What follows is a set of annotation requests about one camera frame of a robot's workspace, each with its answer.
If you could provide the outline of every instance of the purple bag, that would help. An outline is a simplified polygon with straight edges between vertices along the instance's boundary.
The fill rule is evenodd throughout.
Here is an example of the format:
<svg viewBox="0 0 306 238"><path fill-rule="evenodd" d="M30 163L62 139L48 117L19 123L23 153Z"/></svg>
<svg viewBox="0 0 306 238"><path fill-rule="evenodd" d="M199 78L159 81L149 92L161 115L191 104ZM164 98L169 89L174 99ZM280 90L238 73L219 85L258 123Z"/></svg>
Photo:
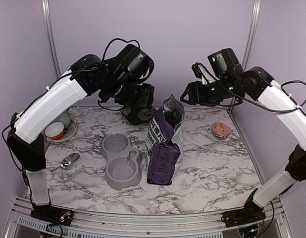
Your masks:
<svg viewBox="0 0 306 238"><path fill-rule="evenodd" d="M183 159L184 115L183 105L171 95L150 121L146 142L148 183L172 184Z"/></svg>

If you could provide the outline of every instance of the white marble pattern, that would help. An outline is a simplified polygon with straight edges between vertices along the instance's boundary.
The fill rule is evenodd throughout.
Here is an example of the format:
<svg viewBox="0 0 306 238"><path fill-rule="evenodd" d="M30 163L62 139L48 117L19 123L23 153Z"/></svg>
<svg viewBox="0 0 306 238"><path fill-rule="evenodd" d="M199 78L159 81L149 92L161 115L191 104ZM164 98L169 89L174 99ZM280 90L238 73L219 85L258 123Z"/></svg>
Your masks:
<svg viewBox="0 0 306 238"><path fill-rule="evenodd" d="M185 108L184 161L173 184L147 184L143 159L140 184L121 191L106 184L102 140L124 133L143 154L147 125L130 125L119 112L100 108L72 108L70 114L77 122L77 134L69 141L52 143L46 153L52 204L110 213L196 213L242 206L259 186L254 166L226 111ZM226 140L211 134L210 126L216 121L232 128ZM73 152L81 158L70 170L49 172Z"/></svg>

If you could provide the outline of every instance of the gray pet bowl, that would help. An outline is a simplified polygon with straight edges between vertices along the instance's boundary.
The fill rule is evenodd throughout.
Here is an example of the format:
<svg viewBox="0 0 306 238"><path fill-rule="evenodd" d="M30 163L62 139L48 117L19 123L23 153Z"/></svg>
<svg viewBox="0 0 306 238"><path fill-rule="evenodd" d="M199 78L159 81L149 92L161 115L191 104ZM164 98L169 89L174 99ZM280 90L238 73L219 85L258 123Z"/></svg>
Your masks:
<svg viewBox="0 0 306 238"><path fill-rule="evenodd" d="M107 136L102 142L102 156L107 162L105 179L110 187L121 190L139 184L142 157L127 136L120 133Z"/></svg>

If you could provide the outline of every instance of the white plate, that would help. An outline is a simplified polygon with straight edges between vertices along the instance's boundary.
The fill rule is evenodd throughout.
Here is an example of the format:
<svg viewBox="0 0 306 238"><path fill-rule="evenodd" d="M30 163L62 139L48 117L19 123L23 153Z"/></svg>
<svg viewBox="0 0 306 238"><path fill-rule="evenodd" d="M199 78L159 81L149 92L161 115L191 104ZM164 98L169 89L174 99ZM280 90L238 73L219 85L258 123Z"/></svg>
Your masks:
<svg viewBox="0 0 306 238"><path fill-rule="evenodd" d="M64 135L59 140L52 140L49 137L47 138L48 142L64 142L71 139L77 132L77 124L73 120L70 120L68 128L64 130Z"/></svg>

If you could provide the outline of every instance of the metal scoop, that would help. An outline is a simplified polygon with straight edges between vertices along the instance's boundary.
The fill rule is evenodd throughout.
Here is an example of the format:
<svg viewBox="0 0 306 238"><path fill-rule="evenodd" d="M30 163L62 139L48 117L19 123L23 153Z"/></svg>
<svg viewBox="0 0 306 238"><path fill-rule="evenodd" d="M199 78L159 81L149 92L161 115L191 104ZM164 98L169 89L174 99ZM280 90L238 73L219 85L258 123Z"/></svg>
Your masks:
<svg viewBox="0 0 306 238"><path fill-rule="evenodd" d="M59 166L51 169L51 172L54 172L55 170L58 170L59 168L63 169L63 170L68 170L70 169L71 165L78 160L80 157L80 155L78 153L72 153L69 156L67 156L65 159L63 159Z"/></svg>

